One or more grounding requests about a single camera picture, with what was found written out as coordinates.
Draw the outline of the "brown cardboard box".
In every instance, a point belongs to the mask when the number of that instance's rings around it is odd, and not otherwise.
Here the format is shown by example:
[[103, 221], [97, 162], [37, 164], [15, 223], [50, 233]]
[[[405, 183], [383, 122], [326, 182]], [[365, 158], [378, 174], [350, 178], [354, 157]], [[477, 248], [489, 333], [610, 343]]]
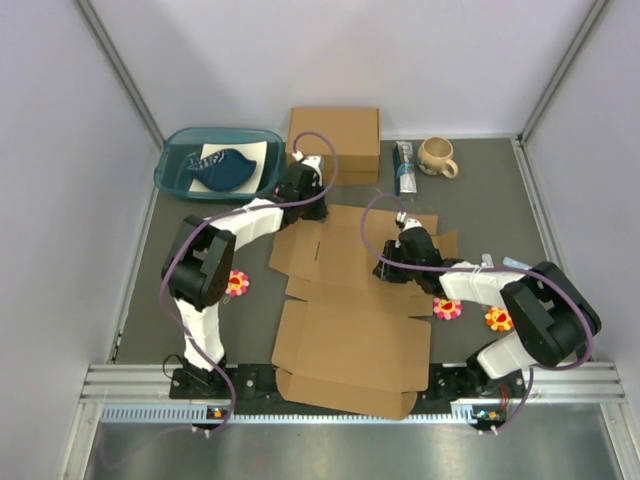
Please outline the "brown cardboard box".
[[287, 401], [401, 420], [429, 381], [433, 299], [374, 276], [395, 213], [331, 205], [323, 222], [277, 233], [269, 265], [287, 275], [272, 363]]

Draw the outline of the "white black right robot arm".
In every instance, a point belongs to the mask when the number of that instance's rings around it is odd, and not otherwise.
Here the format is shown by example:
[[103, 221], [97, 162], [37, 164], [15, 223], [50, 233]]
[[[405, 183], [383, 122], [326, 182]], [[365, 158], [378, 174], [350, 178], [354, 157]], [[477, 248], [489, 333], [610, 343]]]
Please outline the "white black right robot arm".
[[384, 243], [373, 275], [390, 283], [415, 282], [435, 297], [507, 311], [512, 332], [467, 361], [467, 384], [481, 396], [492, 394], [516, 370], [533, 365], [556, 369], [579, 350], [579, 360], [588, 358], [602, 328], [596, 311], [558, 265], [485, 267], [444, 258], [415, 219], [401, 224], [398, 237]]

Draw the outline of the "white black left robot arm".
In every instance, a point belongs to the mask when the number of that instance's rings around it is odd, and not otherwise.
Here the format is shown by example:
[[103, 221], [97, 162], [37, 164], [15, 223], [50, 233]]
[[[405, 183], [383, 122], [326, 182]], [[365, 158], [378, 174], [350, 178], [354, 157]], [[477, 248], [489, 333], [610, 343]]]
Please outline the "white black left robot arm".
[[226, 387], [227, 374], [216, 366], [225, 356], [219, 303], [227, 295], [235, 252], [299, 219], [327, 217], [321, 164], [319, 156], [295, 161], [267, 194], [210, 218], [187, 216], [180, 224], [161, 277], [180, 314], [184, 358], [195, 368], [192, 384], [203, 395], [216, 396]]

